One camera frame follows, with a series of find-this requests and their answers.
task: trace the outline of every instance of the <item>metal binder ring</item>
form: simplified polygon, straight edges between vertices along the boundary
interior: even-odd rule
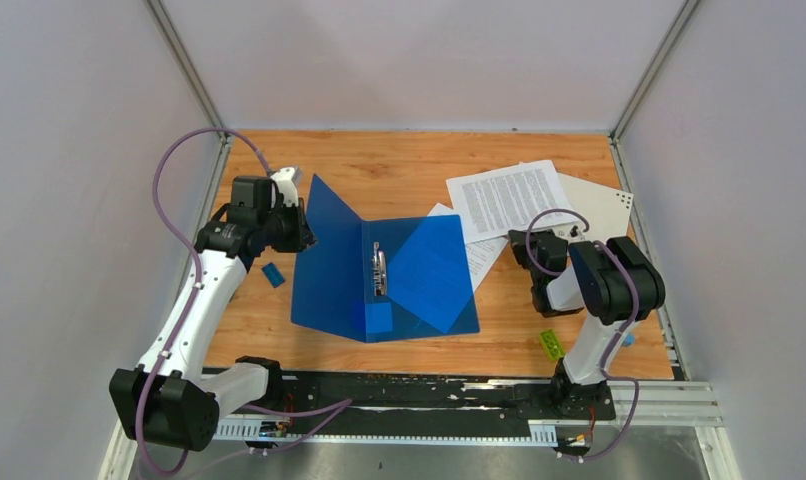
[[[385,295],[388,292],[388,271],[385,266],[385,252],[379,249],[379,242],[374,242],[374,295]]]

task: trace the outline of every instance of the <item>blue folder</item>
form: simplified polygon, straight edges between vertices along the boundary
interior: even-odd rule
[[[362,342],[480,331],[457,215],[365,221],[315,175],[306,218],[318,242],[297,254],[293,323]],[[374,242],[388,265],[382,296]]]

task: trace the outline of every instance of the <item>yellow-green object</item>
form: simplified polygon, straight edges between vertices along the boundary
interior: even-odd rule
[[[555,362],[565,356],[565,349],[562,348],[562,342],[556,338],[556,332],[553,329],[545,330],[538,334],[538,340],[541,342],[541,348],[547,354],[547,358],[551,362]]]

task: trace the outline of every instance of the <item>wooden surface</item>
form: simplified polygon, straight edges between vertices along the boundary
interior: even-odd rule
[[[308,196],[312,174],[318,173],[366,220],[426,215],[436,202],[450,205],[447,178],[520,161],[551,159],[561,173],[619,186],[603,135],[245,133],[274,169],[302,168],[301,197]],[[260,175],[262,169],[249,148],[236,139],[215,208],[229,201],[232,179],[239,174]],[[568,350],[585,318],[581,313],[545,319],[536,313],[529,274],[506,248],[476,292],[479,334],[365,344],[291,323],[289,280],[294,258],[266,251],[256,261],[226,309],[207,365],[232,365],[242,355],[253,355],[279,360],[289,369],[549,376],[554,363],[538,342],[539,332],[554,329]],[[260,271],[270,261],[286,277],[285,285],[277,289]],[[656,316],[641,322],[635,335],[636,343],[615,358],[612,373],[672,378]]]

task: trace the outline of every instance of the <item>gray wall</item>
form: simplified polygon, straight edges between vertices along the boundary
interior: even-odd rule
[[[186,256],[150,202],[204,118],[141,1],[0,0],[0,479],[92,479],[108,381],[163,322]],[[189,233],[215,140],[168,166]]]
[[[624,146],[743,478],[806,478],[806,1],[703,2]]]
[[[230,125],[606,130],[682,0],[168,0]]]

